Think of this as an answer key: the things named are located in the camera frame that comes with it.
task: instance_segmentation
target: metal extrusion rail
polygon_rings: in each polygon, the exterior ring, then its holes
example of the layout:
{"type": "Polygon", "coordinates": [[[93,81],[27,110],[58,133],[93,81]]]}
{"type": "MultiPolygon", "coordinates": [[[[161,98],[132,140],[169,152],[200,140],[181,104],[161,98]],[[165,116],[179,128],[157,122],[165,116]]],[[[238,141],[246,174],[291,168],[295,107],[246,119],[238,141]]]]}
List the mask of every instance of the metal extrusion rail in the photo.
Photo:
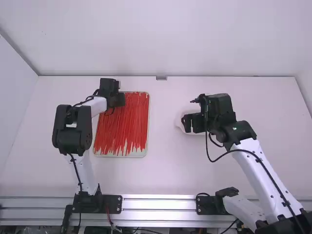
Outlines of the metal extrusion rail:
{"type": "MultiPolygon", "coordinates": [[[[122,227],[203,227],[227,228],[232,215],[197,215],[194,195],[122,195],[121,214],[112,221],[122,227]]],[[[72,197],[0,197],[0,225],[60,226],[65,206],[72,197]]],[[[312,199],[299,200],[312,210],[312,199]]],[[[70,225],[78,225],[72,214],[70,225]]],[[[105,214],[82,214],[82,226],[109,226],[105,214]]]]}

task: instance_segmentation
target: white tabletop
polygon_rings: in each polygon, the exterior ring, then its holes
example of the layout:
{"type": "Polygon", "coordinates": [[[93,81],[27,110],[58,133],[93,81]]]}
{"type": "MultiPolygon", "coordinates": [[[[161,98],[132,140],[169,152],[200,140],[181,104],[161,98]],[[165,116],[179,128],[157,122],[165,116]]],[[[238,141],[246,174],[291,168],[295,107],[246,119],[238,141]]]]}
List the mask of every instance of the white tabletop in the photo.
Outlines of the white tabletop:
{"type": "MultiPolygon", "coordinates": [[[[70,165],[52,145],[56,107],[92,94],[100,77],[40,77],[0,179],[0,195],[72,196],[70,165]]],[[[210,163],[204,136],[188,136],[174,125],[182,106],[201,93],[229,93],[237,120],[247,120],[268,160],[296,196],[311,196],[311,116],[294,78],[118,77],[122,91],[150,94],[148,151],[143,158],[95,157],[102,192],[109,194],[214,193],[234,186],[254,195],[231,157],[210,163]]],[[[209,144],[212,158],[224,149],[209,144]]]]}

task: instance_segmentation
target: mounting plate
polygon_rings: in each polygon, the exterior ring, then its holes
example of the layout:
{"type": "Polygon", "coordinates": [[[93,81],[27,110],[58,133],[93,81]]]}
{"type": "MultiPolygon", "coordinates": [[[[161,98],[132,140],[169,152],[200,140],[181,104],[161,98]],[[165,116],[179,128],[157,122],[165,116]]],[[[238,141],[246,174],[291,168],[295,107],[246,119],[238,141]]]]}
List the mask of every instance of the mounting plate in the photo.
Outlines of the mounting plate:
{"type": "Polygon", "coordinates": [[[94,207],[84,206],[84,204],[78,202],[73,203],[73,213],[83,213],[83,214],[106,214],[106,207],[110,214],[120,214],[122,210],[122,196],[121,195],[100,195],[99,196],[99,207],[94,209],[94,207]]]}
{"type": "Polygon", "coordinates": [[[198,215],[229,215],[223,206],[222,199],[217,196],[197,196],[196,213],[198,215]]]}

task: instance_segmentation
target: bundle of red sticks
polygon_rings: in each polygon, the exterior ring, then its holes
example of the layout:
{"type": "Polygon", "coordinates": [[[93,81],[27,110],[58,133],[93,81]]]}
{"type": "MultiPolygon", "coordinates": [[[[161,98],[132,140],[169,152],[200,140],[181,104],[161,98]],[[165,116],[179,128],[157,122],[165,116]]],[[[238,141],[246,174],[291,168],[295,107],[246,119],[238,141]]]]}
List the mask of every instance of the bundle of red sticks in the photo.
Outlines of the bundle of red sticks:
{"type": "Polygon", "coordinates": [[[99,115],[94,153],[98,156],[144,156],[147,148],[149,94],[126,92],[126,105],[99,115]]]}

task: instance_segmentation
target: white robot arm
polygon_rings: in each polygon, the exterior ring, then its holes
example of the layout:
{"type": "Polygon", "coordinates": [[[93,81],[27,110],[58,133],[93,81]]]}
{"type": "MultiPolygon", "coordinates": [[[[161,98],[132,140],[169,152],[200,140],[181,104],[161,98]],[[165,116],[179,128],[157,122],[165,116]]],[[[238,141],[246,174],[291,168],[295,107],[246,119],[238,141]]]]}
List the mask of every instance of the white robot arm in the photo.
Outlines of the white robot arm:
{"type": "MultiPolygon", "coordinates": [[[[83,103],[80,106],[90,106],[91,107],[91,118],[97,116],[98,114],[105,112],[107,110],[107,101],[104,97],[94,97],[92,100],[83,103]]],[[[87,192],[88,195],[94,195],[98,189],[98,183],[95,180],[94,173],[92,170],[92,165],[89,157],[90,149],[86,150],[82,156],[79,155],[69,155],[65,156],[65,159],[69,164],[73,164],[72,157],[75,160],[76,167],[71,166],[72,174],[76,180],[76,194],[80,192],[80,184],[82,185],[81,190],[87,192]]]]}
{"type": "Polygon", "coordinates": [[[230,96],[201,94],[191,102],[199,103],[201,112],[183,116],[181,122],[185,132],[190,133],[191,129],[193,133],[205,132],[206,150],[210,162],[216,162],[231,153],[243,169],[261,204],[259,208],[239,195],[237,189],[228,188],[216,193],[216,196],[222,198],[225,210],[239,218],[256,234],[310,231],[312,214],[303,209],[300,202],[282,183],[265,157],[250,124],[246,121],[236,121],[230,96]],[[223,143],[227,150],[215,160],[211,160],[208,153],[207,132],[211,141],[213,141],[211,134],[216,135],[216,139],[223,143]]]}
{"type": "Polygon", "coordinates": [[[93,136],[92,118],[108,108],[125,105],[124,93],[120,93],[119,88],[119,81],[101,78],[99,89],[85,101],[74,106],[57,107],[52,143],[70,164],[74,164],[71,168],[77,180],[77,195],[80,192],[87,192],[87,195],[98,192],[89,158],[93,136]]]}

